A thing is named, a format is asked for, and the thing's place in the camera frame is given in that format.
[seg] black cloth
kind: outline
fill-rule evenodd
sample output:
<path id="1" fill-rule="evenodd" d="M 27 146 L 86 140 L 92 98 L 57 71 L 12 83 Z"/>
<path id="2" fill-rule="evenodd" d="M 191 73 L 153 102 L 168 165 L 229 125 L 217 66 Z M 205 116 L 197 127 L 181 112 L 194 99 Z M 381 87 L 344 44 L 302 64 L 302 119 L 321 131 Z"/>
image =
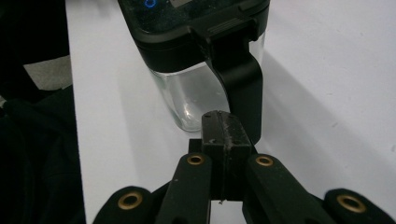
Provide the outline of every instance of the black cloth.
<path id="1" fill-rule="evenodd" d="M 0 118 L 0 223 L 85 223 L 72 87 Z"/>

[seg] black fabric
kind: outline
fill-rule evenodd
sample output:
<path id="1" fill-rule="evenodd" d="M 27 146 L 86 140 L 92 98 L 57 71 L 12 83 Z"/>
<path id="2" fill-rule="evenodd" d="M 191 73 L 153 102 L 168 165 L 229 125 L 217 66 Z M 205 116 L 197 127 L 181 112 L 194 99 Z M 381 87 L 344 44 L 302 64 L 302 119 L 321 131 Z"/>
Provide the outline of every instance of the black fabric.
<path id="1" fill-rule="evenodd" d="M 0 29 L 22 64 L 69 54 L 64 0 L 0 0 Z"/>
<path id="2" fill-rule="evenodd" d="M 85 223 L 72 88 L 0 118 L 0 223 Z"/>

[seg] clear plastic container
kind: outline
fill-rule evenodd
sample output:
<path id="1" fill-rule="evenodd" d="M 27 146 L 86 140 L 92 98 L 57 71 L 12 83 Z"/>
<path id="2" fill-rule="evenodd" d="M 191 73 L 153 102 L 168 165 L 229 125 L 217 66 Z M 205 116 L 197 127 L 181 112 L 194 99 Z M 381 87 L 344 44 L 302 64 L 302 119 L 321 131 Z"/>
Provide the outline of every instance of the clear plastic container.
<path id="1" fill-rule="evenodd" d="M 250 53 L 262 65 L 265 33 L 250 42 Z M 206 63 L 176 73 L 151 70 L 155 82 L 177 126 L 187 132 L 201 130 L 201 116 L 212 110 L 230 112 L 227 97 L 216 75 Z"/>

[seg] white surface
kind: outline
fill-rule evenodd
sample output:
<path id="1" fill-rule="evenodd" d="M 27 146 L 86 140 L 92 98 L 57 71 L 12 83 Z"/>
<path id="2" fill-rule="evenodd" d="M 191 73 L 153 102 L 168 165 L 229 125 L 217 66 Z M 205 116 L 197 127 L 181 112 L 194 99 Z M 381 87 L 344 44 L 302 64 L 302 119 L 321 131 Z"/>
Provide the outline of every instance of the white surface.
<path id="1" fill-rule="evenodd" d="M 173 122 L 117 1 L 66 5 L 92 223 L 116 190 L 170 180 L 200 134 Z M 353 189 L 396 218 L 396 2 L 274 0 L 270 8 L 257 148 L 315 195 Z M 243 223 L 239 208 L 212 208 L 211 223 Z"/>

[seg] container lid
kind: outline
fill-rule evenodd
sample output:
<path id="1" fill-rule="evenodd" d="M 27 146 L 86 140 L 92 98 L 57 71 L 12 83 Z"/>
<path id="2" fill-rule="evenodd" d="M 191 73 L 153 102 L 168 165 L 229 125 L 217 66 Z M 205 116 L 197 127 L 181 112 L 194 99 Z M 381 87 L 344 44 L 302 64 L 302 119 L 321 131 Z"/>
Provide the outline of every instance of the container lid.
<path id="1" fill-rule="evenodd" d="M 269 0 L 119 0 L 146 64 L 177 72 L 211 58 L 213 38 L 249 27 L 256 40 L 265 30 Z"/>

